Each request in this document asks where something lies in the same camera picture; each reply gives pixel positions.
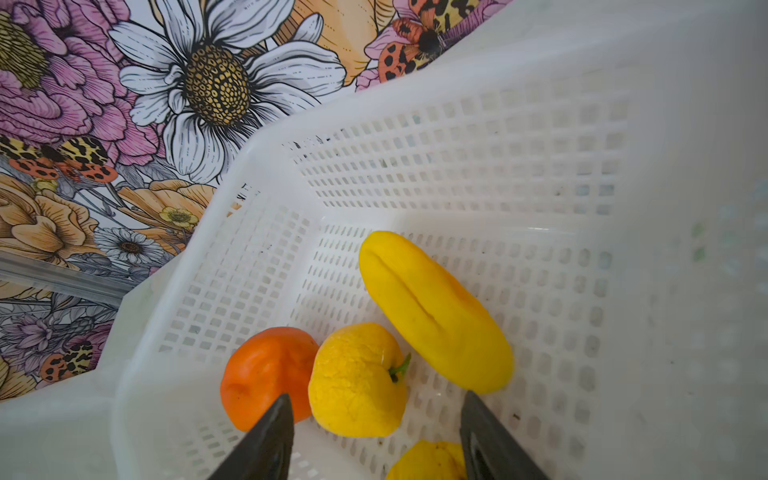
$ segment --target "daisy center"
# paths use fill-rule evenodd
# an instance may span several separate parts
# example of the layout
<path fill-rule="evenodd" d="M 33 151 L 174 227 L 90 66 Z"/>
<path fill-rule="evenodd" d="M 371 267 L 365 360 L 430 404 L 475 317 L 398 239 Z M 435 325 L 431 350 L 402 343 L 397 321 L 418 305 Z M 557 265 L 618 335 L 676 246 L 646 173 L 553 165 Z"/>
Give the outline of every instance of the daisy center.
<path fill-rule="evenodd" d="M 214 45 L 192 54 L 184 88 L 192 110 L 220 127 L 238 122 L 250 106 L 245 69 L 231 52 Z"/>
<path fill-rule="evenodd" d="M 11 16 L 0 12 L 0 70 L 10 71 L 22 87 L 37 88 L 40 77 L 48 69 L 42 49 L 24 30 L 11 22 Z"/>
<path fill-rule="evenodd" d="M 123 250 L 125 253 L 132 253 L 134 255 L 139 255 L 144 251 L 144 249 L 135 242 L 120 242 L 119 245 L 120 250 Z"/>

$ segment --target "floral wallpaper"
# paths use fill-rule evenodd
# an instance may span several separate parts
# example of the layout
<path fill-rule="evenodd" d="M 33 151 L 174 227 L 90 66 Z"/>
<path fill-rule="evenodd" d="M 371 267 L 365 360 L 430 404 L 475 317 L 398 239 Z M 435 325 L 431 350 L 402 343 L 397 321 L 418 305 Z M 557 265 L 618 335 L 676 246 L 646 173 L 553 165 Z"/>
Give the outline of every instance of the floral wallpaper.
<path fill-rule="evenodd" d="M 137 284 L 259 128 L 428 66 L 510 1 L 0 0 L 0 250 Z M 0 283 L 0 399 L 92 369 L 113 318 Z"/>

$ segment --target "leopard-print wing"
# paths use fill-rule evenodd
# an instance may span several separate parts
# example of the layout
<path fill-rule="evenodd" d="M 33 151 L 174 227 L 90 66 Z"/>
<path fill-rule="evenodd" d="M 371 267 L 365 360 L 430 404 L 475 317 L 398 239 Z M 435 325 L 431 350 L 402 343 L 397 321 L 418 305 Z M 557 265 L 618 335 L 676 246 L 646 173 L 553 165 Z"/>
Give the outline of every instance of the leopard-print wing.
<path fill-rule="evenodd" d="M 58 153 L 69 167 L 77 170 L 89 180 L 106 184 L 118 177 L 117 171 L 109 167 L 109 156 L 104 145 L 95 138 L 76 137 L 61 144 Z"/>
<path fill-rule="evenodd" d="M 8 164 L 20 172 L 47 180 L 58 178 L 53 160 L 47 158 L 41 149 L 18 138 L 0 135 L 0 154 L 5 155 Z"/>
<path fill-rule="evenodd" d="M 429 63 L 429 59 L 417 45 L 407 45 L 394 41 L 382 50 L 379 56 L 379 80 L 392 80 L 414 70 L 419 70 Z"/>
<path fill-rule="evenodd" d="M 480 4 L 480 0 L 410 0 L 411 10 L 428 30 L 446 33 Z"/>

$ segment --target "elongated yellow pepper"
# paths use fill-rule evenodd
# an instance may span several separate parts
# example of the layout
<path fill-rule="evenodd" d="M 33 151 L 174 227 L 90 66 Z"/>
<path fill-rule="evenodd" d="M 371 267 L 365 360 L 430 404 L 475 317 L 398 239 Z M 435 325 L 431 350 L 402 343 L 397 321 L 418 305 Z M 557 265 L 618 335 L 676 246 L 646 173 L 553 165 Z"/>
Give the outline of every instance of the elongated yellow pepper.
<path fill-rule="evenodd" d="M 479 394 L 503 388 L 512 349 L 491 315 L 450 273 L 397 233 L 371 233 L 360 248 L 371 298 L 403 338 L 445 378 Z"/>

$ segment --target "moth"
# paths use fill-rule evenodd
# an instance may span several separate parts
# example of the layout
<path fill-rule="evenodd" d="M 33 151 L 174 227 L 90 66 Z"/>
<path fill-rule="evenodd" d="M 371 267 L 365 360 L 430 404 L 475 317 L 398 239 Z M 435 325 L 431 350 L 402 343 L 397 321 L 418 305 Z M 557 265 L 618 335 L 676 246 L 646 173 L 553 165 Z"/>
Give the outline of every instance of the moth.
<path fill-rule="evenodd" d="M 458 41 L 455 35 L 447 34 L 479 3 L 479 0 L 409 0 L 409 7 L 421 24 L 406 18 L 392 22 L 395 33 L 410 43 L 393 41 L 384 48 L 379 56 L 379 80 L 385 82 L 426 67 Z"/>
<path fill-rule="evenodd" d="M 82 178 L 107 184 L 118 177 L 108 166 L 107 150 L 91 137 L 75 137 L 58 147 L 42 144 L 33 147 L 17 138 L 0 135 L 0 154 L 8 158 L 14 169 L 35 178 L 55 180 L 61 175 L 72 181 Z"/>

